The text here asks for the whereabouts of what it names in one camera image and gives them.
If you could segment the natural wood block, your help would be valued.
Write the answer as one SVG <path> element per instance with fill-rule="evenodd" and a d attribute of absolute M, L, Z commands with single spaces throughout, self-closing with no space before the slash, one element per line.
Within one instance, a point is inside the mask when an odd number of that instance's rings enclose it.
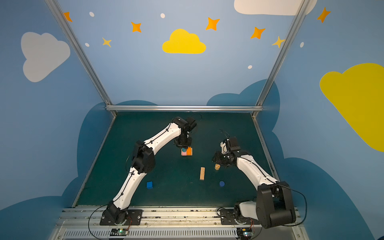
<path fill-rule="evenodd" d="M 200 180 L 201 181 L 205 180 L 205 170 L 206 170 L 205 167 L 201 167 L 201 169 L 200 169 Z"/>

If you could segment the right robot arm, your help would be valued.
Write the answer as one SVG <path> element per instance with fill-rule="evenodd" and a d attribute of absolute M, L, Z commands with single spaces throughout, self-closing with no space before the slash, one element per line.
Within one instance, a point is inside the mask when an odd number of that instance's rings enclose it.
<path fill-rule="evenodd" d="M 249 152 L 241 149 L 236 137 L 223 140 L 220 147 L 213 162 L 223 167 L 236 166 L 257 190 L 255 201 L 235 205 L 234 221 L 244 225 L 254 220 L 265 229 L 295 223 L 292 190 L 288 183 L 279 182 L 269 175 Z"/>

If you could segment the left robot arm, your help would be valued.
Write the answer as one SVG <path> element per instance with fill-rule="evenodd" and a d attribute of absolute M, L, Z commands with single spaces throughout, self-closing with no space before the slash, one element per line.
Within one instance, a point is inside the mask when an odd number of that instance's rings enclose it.
<path fill-rule="evenodd" d="M 145 141 L 135 143 L 132 164 L 128 176 L 117 195 L 107 204 L 102 213 L 101 226 L 122 226 L 130 218 L 128 208 L 135 191 L 143 178 L 150 173 L 155 165 L 155 155 L 158 151 L 174 141 L 180 149 L 187 149 L 192 145 L 191 131 L 197 126 L 194 118 L 183 119 L 175 117 L 159 133 Z"/>

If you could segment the orange wood block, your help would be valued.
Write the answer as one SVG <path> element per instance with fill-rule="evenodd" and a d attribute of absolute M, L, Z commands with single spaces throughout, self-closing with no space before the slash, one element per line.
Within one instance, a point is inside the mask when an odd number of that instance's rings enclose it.
<path fill-rule="evenodd" d="M 192 147 L 188 147 L 187 150 L 186 150 L 186 156 L 192 156 L 193 155 L 193 148 Z"/>

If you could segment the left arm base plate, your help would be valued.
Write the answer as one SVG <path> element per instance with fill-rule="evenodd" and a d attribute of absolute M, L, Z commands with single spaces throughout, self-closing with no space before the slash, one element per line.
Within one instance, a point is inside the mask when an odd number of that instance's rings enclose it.
<path fill-rule="evenodd" d="M 105 210 L 100 220 L 101 226 L 138 226 L 142 219 L 142 210 Z"/>

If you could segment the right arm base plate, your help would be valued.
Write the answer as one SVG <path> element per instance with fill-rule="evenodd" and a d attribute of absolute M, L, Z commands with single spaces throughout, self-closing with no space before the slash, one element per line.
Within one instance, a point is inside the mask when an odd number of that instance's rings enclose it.
<path fill-rule="evenodd" d="M 219 208 L 216 211 L 222 225 L 259 225 L 260 222 L 253 218 L 244 217 L 238 209 Z"/>

